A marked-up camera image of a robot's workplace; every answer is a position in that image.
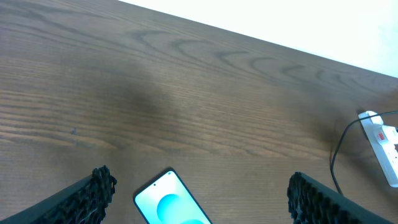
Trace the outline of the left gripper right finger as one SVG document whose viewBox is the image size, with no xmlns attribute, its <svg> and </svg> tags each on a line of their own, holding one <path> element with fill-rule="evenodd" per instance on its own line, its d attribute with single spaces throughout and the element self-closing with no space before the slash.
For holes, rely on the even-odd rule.
<svg viewBox="0 0 398 224">
<path fill-rule="evenodd" d="M 294 224 L 390 224 L 302 172 L 289 179 L 287 197 Z"/>
</svg>

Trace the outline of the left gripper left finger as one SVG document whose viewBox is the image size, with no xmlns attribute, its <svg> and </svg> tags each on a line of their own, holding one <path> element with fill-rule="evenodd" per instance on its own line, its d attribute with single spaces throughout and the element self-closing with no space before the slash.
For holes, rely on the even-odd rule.
<svg viewBox="0 0 398 224">
<path fill-rule="evenodd" d="M 1 221 L 1 224 L 100 224 L 112 202 L 117 180 L 106 166 Z"/>
</svg>

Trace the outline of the blue Samsung Galaxy smartphone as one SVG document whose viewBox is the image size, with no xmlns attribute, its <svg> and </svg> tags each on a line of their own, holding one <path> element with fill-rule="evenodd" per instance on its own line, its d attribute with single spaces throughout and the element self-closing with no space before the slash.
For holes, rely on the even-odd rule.
<svg viewBox="0 0 398 224">
<path fill-rule="evenodd" d="M 212 224 L 172 167 L 139 187 L 132 199 L 148 224 Z"/>
</svg>

